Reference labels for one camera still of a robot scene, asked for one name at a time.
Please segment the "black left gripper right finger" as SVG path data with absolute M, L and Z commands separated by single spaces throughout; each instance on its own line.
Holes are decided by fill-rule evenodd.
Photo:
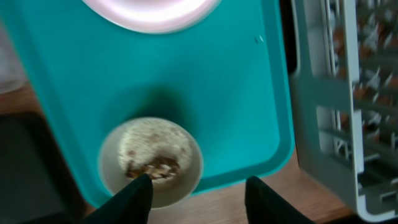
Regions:
M 246 179 L 244 204 L 249 224 L 313 223 L 256 176 Z

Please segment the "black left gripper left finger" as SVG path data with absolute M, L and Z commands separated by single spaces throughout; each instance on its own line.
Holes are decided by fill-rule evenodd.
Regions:
M 153 185 L 142 174 L 100 208 L 88 215 L 84 224 L 146 224 L 152 208 Z

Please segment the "grey bowl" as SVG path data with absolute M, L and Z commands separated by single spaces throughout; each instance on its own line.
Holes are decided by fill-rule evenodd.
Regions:
M 123 133 L 129 125 L 138 119 L 143 118 L 132 119 L 112 130 L 104 140 L 101 147 L 98 157 L 99 176 L 106 190 L 111 195 L 116 195 L 120 190 L 127 186 L 127 184 L 133 181 L 132 179 L 127 178 L 125 173 L 122 171 L 118 161 L 118 152 L 119 142 Z M 193 149 L 192 163 L 186 173 L 179 177 L 178 180 L 170 187 L 163 189 L 154 188 L 154 196 L 152 199 L 152 208 L 154 210 L 171 207 L 189 197 L 198 186 L 202 177 L 204 162 L 201 149 L 189 132 L 181 126 L 179 126 L 179 128 L 190 138 L 191 147 Z

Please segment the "rice and food scraps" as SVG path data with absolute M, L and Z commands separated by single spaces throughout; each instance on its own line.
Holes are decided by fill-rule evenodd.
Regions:
M 192 163 L 190 138 L 160 118 L 143 118 L 127 127 L 119 142 L 118 161 L 132 180 L 147 174 L 156 189 L 173 185 Z

